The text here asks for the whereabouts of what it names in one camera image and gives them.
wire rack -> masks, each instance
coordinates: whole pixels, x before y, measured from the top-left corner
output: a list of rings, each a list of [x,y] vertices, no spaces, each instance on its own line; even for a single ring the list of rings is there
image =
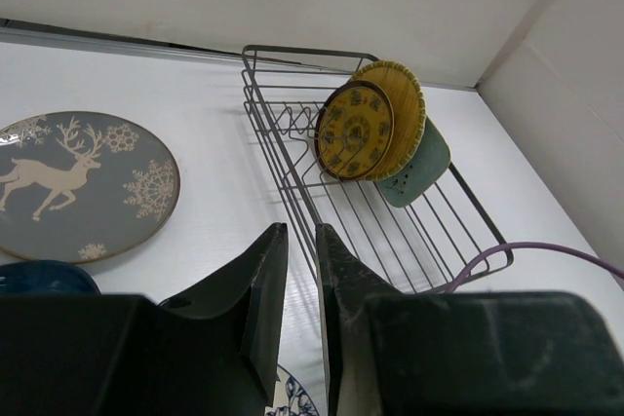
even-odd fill
[[[388,205],[374,183],[339,181],[319,165],[314,151],[319,111],[336,88],[376,57],[247,46],[242,59],[245,110],[315,279],[315,226],[322,222],[332,224],[360,260],[404,292],[444,290],[483,248],[505,243],[454,164],[405,208]],[[467,281],[512,262],[511,252],[494,255]]]

dish rack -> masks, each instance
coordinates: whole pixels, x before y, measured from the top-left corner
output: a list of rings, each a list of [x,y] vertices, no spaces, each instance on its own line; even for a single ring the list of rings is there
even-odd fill
[[[339,181],[319,165],[314,138],[320,109],[336,88],[377,57],[247,46],[242,59],[245,110],[315,280],[319,223],[332,224],[354,255],[403,292],[444,290],[483,248],[505,243],[453,163],[405,208],[388,205],[374,183]],[[512,262],[511,252],[496,254],[467,282]]]

white tabletop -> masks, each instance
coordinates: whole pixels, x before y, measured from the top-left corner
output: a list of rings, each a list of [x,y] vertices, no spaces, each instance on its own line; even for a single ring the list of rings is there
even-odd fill
[[[60,110],[106,112],[151,130],[175,155],[181,193],[163,230],[128,253],[85,265],[103,292],[159,302],[236,257],[270,223],[288,220],[243,109],[242,66],[0,43],[2,126]],[[508,241],[591,251],[476,93],[426,89],[425,96],[453,161]],[[290,244],[280,363],[325,414],[316,286],[294,235]],[[507,270],[461,288],[510,289],[585,297],[624,349],[624,292],[600,269],[525,250]]]

white snowflake pattern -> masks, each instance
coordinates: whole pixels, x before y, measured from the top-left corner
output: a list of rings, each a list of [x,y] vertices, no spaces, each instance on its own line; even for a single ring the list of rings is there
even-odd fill
[[[106,247],[104,244],[87,244],[78,253],[83,260],[95,260],[106,254]]]
[[[52,131],[49,127],[39,123],[39,121],[46,121],[46,119],[46,116],[36,116],[13,124],[0,131],[0,142],[14,142],[18,148],[26,146],[28,140],[33,140],[35,145],[41,145],[45,135]]]
[[[113,153],[120,151],[133,151],[138,141],[138,133],[133,132],[128,124],[121,126],[110,126],[106,129],[104,143]]]
[[[139,205],[137,218],[154,214],[159,221],[174,195],[174,166],[167,161],[160,166],[154,160],[149,162],[148,171],[133,170],[135,182],[124,184],[124,188],[133,193],[124,200],[124,204]]]

dark blue bowl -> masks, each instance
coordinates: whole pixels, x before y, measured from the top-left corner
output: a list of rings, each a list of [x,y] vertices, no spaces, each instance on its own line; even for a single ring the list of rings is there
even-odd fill
[[[56,260],[32,260],[0,267],[0,294],[99,294],[83,269]]]

